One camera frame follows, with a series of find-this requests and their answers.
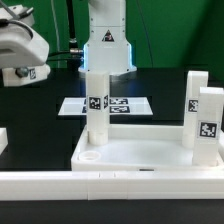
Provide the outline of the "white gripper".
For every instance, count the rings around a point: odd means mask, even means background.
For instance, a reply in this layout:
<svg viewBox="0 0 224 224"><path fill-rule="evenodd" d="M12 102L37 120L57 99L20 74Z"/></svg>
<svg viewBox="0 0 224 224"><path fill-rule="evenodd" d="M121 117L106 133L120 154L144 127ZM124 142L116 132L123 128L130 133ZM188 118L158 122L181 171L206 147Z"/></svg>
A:
<svg viewBox="0 0 224 224"><path fill-rule="evenodd" d="M32 34L16 25L0 28L0 68L17 68L16 75L24 78L29 74L27 67L46 62L49 44L35 30Z"/></svg>

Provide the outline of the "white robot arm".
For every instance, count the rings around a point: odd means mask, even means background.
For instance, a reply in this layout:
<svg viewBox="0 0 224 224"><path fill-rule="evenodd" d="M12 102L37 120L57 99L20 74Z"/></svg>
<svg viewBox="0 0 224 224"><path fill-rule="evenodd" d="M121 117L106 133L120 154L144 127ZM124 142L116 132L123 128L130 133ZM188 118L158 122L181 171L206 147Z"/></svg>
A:
<svg viewBox="0 0 224 224"><path fill-rule="evenodd" d="M89 39L69 51L82 61L85 74L107 70L112 76L134 72L132 46L126 39L126 0L88 0ZM33 28L33 10L0 0L0 73L6 87L48 78L48 42Z"/></svg>

